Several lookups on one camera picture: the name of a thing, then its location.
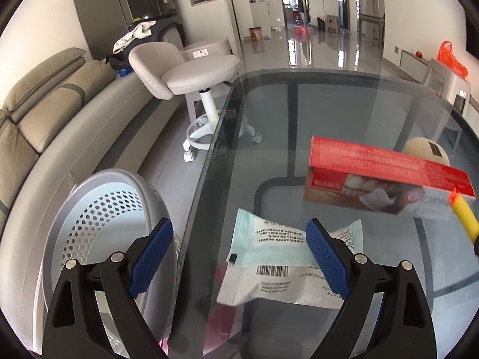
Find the yellow foam dart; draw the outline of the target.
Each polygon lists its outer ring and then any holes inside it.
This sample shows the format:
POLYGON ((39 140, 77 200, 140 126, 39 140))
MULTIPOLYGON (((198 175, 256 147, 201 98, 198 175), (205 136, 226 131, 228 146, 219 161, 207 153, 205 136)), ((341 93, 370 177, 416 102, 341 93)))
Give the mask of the yellow foam dart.
POLYGON ((475 217, 472 208, 456 189, 450 193, 448 201, 469 239, 472 243, 475 243, 478 239, 478 219, 475 217))

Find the grey perforated trash basket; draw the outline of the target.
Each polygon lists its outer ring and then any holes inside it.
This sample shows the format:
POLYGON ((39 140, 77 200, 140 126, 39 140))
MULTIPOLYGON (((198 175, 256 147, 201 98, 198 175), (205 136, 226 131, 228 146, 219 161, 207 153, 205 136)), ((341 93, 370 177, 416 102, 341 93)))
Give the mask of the grey perforated trash basket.
MULTIPOLYGON (((170 219, 159 193, 142 177, 108 169, 84 181, 60 208, 49 232, 43 257, 47 310, 65 263, 102 263, 125 252, 137 238, 148 236, 161 218, 170 219)), ((173 243, 145 293, 136 304, 157 342, 169 334, 177 292, 177 244, 173 243)), ((130 358, 102 292, 95 294, 106 335, 117 358, 130 358)))

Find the small brown trash bin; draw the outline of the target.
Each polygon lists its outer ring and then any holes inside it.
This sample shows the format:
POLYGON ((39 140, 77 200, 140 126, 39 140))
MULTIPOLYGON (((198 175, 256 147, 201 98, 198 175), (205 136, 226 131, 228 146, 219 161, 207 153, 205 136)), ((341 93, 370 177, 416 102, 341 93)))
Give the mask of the small brown trash bin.
POLYGON ((252 42, 258 42, 262 40, 261 27, 249 28, 249 34, 252 42))

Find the cream wool polishing pad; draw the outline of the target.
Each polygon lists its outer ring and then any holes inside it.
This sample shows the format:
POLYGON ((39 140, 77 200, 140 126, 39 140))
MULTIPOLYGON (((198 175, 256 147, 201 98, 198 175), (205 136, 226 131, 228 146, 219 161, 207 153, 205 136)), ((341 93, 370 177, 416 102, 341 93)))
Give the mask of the cream wool polishing pad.
POLYGON ((450 160, 445 150, 435 141, 424 137, 414 137, 409 139, 404 145, 402 153, 441 165, 450 166, 450 160))

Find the red toothpaste box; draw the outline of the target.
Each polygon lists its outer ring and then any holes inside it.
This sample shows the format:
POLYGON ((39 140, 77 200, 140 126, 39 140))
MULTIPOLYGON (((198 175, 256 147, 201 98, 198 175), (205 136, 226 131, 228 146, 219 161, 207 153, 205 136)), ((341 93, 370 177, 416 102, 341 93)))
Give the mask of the red toothpaste box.
POLYGON ((454 216, 449 196, 475 199, 469 175, 402 152, 313 137, 304 200, 423 219, 454 216))

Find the white plastic stool right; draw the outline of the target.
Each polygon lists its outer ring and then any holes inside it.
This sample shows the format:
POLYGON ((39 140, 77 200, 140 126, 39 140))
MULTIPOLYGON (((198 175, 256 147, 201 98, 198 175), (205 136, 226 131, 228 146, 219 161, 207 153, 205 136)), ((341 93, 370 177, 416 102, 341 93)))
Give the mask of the white plastic stool right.
POLYGON ((461 115, 468 110, 470 83, 438 60, 434 58, 430 60, 422 84, 452 104, 461 115))

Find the white green plastic wrapper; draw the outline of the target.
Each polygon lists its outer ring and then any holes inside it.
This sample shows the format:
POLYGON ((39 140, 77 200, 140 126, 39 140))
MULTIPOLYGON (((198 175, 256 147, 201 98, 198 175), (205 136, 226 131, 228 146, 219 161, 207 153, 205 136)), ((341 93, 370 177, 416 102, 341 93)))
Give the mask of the white green plastic wrapper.
POLYGON ((304 230, 240 208, 217 302, 238 306, 259 298, 333 310, 343 303, 317 265, 304 230))

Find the orange plastic bag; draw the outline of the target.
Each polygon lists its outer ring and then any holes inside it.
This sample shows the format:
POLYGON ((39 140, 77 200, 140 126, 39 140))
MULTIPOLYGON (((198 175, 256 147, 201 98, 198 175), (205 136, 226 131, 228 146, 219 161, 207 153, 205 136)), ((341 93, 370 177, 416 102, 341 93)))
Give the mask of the orange plastic bag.
POLYGON ((467 68, 462 65, 453 54, 453 47, 450 41, 444 41, 438 50, 437 60, 449 67, 455 74, 462 79, 466 79, 469 75, 467 68))

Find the grey leather sofa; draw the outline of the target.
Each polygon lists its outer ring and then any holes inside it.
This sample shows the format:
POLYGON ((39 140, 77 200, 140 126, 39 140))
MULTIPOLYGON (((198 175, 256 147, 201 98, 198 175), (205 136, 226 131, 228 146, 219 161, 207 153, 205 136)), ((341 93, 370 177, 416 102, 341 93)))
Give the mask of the grey leather sofa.
POLYGON ((42 260, 63 202, 96 172, 135 172, 181 104, 135 74, 66 48, 35 66, 1 107, 1 311, 21 343, 41 349, 42 260))

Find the pink toy on floor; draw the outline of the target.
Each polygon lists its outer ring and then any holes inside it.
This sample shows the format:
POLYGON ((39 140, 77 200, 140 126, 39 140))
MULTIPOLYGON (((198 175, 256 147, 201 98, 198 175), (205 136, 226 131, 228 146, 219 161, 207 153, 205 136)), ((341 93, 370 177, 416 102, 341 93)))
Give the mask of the pink toy on floor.
POLYGON ((306 41, 309 37, 308 29, 302 25, 295 26, 294 34, 295 38, 300 42, 306 41))

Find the pile of clothes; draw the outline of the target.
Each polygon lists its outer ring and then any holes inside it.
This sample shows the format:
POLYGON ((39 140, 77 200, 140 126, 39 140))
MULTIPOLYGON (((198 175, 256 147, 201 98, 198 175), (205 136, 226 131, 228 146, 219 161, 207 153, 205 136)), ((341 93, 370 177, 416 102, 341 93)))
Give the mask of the pile of clothes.
POLYGON ((171 42, 182 49, 187 44, 184 26, 175 19, 140 22, 114 43, 112 53, 106 55, 106 64, 120 77, 126 76, 132 72, 128 62, 131 51, 138 45, 158 41, 171 42))

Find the white swivel stool chair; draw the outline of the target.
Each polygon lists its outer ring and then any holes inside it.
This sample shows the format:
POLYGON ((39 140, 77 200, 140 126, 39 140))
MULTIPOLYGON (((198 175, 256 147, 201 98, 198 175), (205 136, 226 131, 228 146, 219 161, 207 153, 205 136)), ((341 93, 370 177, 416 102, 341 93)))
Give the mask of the white swivel stool chair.
POLYGON ((197 93, 205 114, 193 119, 183 142, 184 161, 195 160, 196 150, 207 151, 204 138, 215 133, 219 110, 212 88, 229 83, 239 70, 240 59, 234 55, 204 56, 186 60, 180 50, 168 42, 149 42, 135 47, 128 62, 150 93, 159 100, 197 93))

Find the white plastic step stool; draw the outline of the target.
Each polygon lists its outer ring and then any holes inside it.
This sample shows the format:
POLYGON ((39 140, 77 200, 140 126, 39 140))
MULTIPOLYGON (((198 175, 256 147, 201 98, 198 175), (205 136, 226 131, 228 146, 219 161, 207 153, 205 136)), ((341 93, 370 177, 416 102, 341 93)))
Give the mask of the white plastic step stool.
POLYGON ((227 37, 216 41, 201 41, 188 45, 180 50, 186 61, 201 57, 233 55, 231 44, 227 37))

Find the dark grey refrigerator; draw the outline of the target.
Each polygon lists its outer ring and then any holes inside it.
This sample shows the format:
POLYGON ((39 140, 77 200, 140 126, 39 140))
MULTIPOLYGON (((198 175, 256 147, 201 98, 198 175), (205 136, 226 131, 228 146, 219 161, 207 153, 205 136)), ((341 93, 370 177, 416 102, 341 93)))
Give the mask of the dark grey refrigerator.
POLYGON ((183 22, 176 0, 73 1, 90 53, 97 60, 111 54, 114 43, 140 22, 183 22))

